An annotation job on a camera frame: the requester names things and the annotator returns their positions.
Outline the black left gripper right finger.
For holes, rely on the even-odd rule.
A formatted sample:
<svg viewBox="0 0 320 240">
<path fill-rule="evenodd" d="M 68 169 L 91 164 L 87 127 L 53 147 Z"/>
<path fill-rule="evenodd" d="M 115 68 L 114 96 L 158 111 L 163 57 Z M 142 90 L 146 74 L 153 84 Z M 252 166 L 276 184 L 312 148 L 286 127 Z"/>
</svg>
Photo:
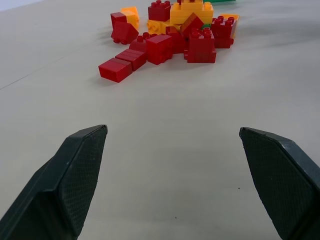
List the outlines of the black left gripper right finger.
<svg viewBox="0 0 320 240">
<path fill-rule="evenodd" d="M 320 240 L 320 167 L 292 140 L 241 127 L 258 196 L 282 240 Z"/>
</svg>

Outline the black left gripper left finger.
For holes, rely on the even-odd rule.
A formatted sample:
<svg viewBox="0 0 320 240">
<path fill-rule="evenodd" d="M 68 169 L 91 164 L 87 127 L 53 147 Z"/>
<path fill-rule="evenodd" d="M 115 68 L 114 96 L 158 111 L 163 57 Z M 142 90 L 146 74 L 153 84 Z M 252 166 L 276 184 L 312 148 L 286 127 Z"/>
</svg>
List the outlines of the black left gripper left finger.
<svg viewBox="0 0 320 240">
<path fill-rule="evenodd" d="M 96 187 L 108 128 L 68 136 L 0 219 L 0 240 L 78 240 Z"/>
</svg>

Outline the red smooth flat block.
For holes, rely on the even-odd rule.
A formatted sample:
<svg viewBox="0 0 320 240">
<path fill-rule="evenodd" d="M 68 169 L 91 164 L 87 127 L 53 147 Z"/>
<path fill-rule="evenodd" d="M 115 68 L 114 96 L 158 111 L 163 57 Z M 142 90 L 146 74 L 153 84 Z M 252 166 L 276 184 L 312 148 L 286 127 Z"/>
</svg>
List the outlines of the red smooth flat block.
<svg viewBox="0 0 320 240">
<path fill-rule="evenodd" d="M 120 83 L 133 73 L 132 65 L 129 61 L 111 58 L 98 66 L 102 78 Z"/>
</svg>

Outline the red ridged flat block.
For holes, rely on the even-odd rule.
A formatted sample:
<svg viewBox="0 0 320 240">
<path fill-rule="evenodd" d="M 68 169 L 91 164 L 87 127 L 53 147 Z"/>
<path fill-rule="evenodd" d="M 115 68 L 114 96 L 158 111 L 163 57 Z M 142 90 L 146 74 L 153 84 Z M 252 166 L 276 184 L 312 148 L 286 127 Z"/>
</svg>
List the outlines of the red ridged flat block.
<svg viewBox="0 0 320 240">
<path fill-rule="evenodd" d="M 147 53 L 133 49 L 126 49 L 115 56 L 116 59 L 131 63 L 132 71 L 135 72 L 147 62 Z"/>
</svg>

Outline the red low block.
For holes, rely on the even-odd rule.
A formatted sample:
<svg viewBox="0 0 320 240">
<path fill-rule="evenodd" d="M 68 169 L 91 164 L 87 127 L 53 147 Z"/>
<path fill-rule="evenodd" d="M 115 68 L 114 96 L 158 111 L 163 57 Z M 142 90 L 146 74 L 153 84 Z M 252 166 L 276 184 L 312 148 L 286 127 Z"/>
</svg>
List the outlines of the red low block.
<svg viewBox="0 0 320 240">
<path fill-rule="evenodd" d="M 234 44 L 234 39 L 231 37 L 214 39 L 214 47 L 216 49 L 230 49 L 233 44 Z"/>
</svg>

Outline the red tall studded block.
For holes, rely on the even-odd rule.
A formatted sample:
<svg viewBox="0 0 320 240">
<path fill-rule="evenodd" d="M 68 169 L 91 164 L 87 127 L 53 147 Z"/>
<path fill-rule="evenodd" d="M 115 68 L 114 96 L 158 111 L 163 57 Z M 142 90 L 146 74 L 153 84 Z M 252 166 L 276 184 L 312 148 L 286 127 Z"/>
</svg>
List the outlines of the red tall studded block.
<svg viewBox="0 0 320 240">
<path fill-rule="evenodd" d="M 184 50 L 184 59 L 188 63 L 215 63 L 215 38 L 209 27 L 192 28 L 189 32 L 188 47 Z"/>
</svg>

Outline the red tilted block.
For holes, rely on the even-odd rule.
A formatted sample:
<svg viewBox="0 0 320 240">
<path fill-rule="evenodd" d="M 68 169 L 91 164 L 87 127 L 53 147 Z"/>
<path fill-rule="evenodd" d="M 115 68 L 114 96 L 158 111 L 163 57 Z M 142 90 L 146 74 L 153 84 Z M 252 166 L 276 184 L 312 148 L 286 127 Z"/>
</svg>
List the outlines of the red tilted block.
<svg viewBox="0 0 320 240">
<path fill-rule="evenodd" d="M 114 43 L 121 43 L 123 45 L 130 44 L 134 41 L 139 32 L 134 28 L 134 26 L 127 22 L 116 21 L 111 33 L 111 38 Z"/>
<path fill-rule="evenodd" d="M 180 26 L 180 32 L 183 35 L 188 35 L 192 28 L 201 28 L 204 22 L 193 12 Z"/>
</svg>

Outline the red cube block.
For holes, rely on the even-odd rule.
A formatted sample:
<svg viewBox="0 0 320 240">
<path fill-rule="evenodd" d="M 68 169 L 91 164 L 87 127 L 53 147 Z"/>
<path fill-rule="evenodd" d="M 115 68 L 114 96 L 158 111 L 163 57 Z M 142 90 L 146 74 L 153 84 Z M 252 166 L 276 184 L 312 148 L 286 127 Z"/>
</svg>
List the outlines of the red cube block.
<svg viewBox="0 0 320 240">
<path fill-rule="evenodd" d="M 155 65 L 162 64 L 173 57 L 173 39 L 159 34 L 146 40 L 147 60 Z"/>
</svg>

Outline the small red block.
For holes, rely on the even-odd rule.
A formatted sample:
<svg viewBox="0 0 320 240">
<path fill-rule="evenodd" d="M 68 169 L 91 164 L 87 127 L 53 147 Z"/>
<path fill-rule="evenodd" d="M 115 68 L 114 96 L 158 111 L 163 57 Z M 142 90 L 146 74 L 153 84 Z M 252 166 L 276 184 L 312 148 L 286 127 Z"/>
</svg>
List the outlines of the small red block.
<svg viewBox="0 0 320 240">
<path fill-rule="evenodd" d="M 115 26 L 116 22 L 122 22 L 122 23 L 127 22 L 127 16 L 122 12 L 113 12 L 110 14 L 110 17 L 111 17 L 112 27 Z"/>
</svg>

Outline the green brick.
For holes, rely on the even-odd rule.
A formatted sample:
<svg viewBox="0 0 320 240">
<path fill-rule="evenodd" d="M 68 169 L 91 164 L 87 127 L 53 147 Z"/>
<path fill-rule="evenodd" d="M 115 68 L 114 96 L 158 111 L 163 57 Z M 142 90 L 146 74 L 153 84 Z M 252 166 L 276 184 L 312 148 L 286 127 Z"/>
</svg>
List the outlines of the green brick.
<svg viewBox="0 0 320 240">
<path fill-rule="evenodd" d="M 225 3 L 232 3 L 236 0 L 203 0 L 204 2 L 209 2 L 211 4 L 225 4 Z"/>
</svg>

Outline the yellow stacked block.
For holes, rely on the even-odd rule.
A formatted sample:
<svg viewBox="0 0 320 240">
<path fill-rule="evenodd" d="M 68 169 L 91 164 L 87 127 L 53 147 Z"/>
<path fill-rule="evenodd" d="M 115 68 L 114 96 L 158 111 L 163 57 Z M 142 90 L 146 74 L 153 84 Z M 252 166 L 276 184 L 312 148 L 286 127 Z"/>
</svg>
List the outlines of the yellow stacked block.
<svg viewBox="0 0 320 240">
<path fill-rule="evenodd" d="M 204 0 L 179 0 L 170 8 L 170 23 L 182 25 L 193 13 L 204 24 L 211 24 L 214 8 L 210 2 Z"/>
</svg>

